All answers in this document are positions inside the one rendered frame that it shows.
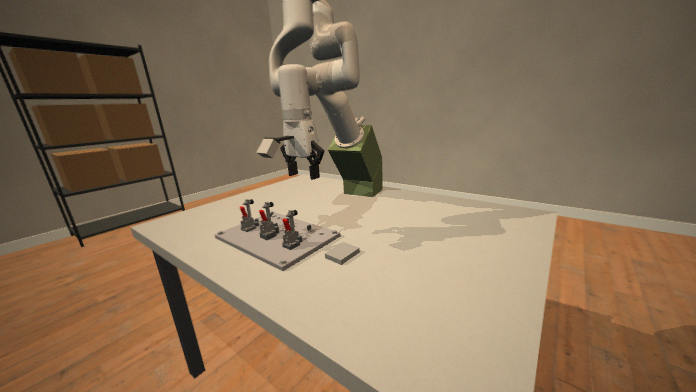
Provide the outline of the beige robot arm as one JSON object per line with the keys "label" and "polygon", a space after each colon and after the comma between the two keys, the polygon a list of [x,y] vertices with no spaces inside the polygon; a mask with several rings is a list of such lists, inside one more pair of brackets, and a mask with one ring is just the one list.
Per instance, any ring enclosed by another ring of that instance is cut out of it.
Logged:
{"label": "beige robot arm", "polygon": [[[364,137],[360,126],[365,118],[355,119],[343,92],[356,88],[360,78],[353,25],[334,24],[332,8],[325,0],[282,0],[282,3],[284,28],[270,52],[269,74],[272,91],[281,97],[284,120],[311,118],[309,96],[316,94],[336,134],[336,145],[340,148],[357,145]],[[287,54],[309,39],[316,60],[342,59],[312,68],[282,66]]]}

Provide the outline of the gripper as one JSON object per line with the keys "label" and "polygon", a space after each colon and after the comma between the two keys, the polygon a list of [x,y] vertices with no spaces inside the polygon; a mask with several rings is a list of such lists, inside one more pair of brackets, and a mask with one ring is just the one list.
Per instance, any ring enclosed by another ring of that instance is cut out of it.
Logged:
{"label": "gripper", "polygon": [[295,159],[296,157],[301,157],[307,158],[311,164],[309,166],[310,179],[319,178],[318,164],[320,164],[323,158],[324,149],[319,146],[314,120],[311,118],[284,120],[283,136],[294,136],[293,139],[284,140],[284,144],[280,147],[288,166],[289,176],[298,174],[297,161]]}

